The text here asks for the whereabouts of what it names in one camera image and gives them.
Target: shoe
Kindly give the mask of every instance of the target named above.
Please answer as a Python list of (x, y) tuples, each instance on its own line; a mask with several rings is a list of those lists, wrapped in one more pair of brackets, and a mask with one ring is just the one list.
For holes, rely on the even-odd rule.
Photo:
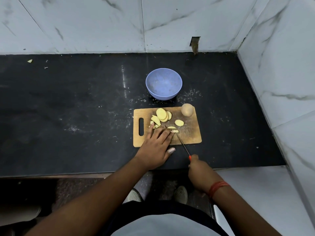
[(132, 189), (129, 192), (129, 194), (128, 194), (128, 196), (124, 202), (126, 203), (126, 202), (133, 201), (133, 200), (136, 202), (142, 202), (143, 201), (140, 193), (136, 189)]
[(174, 200), (176, 202), (187, 204), (188, 194), (185, 186), (179, 186), (174, 192)]

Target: blue bowl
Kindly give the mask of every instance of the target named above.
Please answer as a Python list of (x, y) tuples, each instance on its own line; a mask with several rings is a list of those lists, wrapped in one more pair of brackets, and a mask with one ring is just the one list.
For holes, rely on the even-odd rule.
[(149, 93), (158, 100), (174, 98), (182, 85), (183, 81), (179, 74), (167, 68), (155, 69), (146, 78)]

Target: wooden cutting board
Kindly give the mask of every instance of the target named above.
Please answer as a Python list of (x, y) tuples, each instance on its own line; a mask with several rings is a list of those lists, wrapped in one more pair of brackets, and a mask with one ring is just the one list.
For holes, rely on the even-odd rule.
[[(156, 110), (158, 108), (142, 108), (134, 110), (134, 147), (141, 147), (144, 142), (145, 136), (148, 133), (150, 121), (152, 115), (156, 115)], [(183, 141), (184, 144), (194, 144), (201, 143), (201, 134), (199, 129), (199, 124), (197, 120), (196, 111), (194, 108), (194, 113), (190, 117), (185, 117), (180, 109), (181, 107), (169, 107), (163, 108), (165, 111), (170, 111), (172, 114), (172, 118), (167, 122), (161, 122), (162, 127), (174, 126), (176, 130), (178, 130), (179, 137)], [(139, 119), (143, 118), (143, 129), (144, 135), (139, 135)], [(185, 125), (182, 127), (176, 126), (175, 120), (180, 119), (183, 120)], [(180, 141), (176, 136), (173, 137), (170, 145), (180, 145)]]

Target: finger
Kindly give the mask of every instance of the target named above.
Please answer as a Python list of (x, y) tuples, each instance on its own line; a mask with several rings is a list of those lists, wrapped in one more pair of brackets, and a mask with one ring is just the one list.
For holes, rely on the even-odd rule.
[(164, 162), (169, 158), (169, 156), (175, 151), (175, 147), (172, 147), (170, 149), (168, 149), (165, 154), (164, 154), (164, 157), (163, 157), (163, 160)]
[(161, 144), (163, 144), (163, 142), (165, 141), (165, 139), (170, 135), (171, 130), (170, 129), (165, 129), (164, 132), (162, 132), (162, 134), (159, 136), (158, 140)]
[(164, 130), (165, 130), (165, 127), (159, 127), (158, 129), (156, 129), (156, 130), (154, 131), (154, 133), (153, 133), (153, 135), (152, 135), (152, 138), (158, 139), (160, 133), (161, 133), (162, 131), (164, 131)]
[(166, 147), (168, 147), (169, 144), (171, 143), (171, 140), (172, 140), (173, 136), (174, 136), (174, 133), (171, 132), (171, 133), (167, 136), (167, 138), (164, 140), (163, 145), (166, 146)]
[(149, 127), (148, 133), (147, 133), (147, 139), (150, 139), (153, 132), (154, 123), (152, 123)]
[(196, 154), (191, 155), (191, 161), (198, 160), (198, 159), (199, 159), (198, 155), (196, 155)]

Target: fingernail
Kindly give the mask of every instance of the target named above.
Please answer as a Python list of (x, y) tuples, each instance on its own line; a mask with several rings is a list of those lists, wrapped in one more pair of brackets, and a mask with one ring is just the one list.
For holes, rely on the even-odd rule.
[(169, 154), (172, 154), (175, 150), (176, 150), (175, 147), (172, 147), (172, 148), (168, 149), (167, 152)]

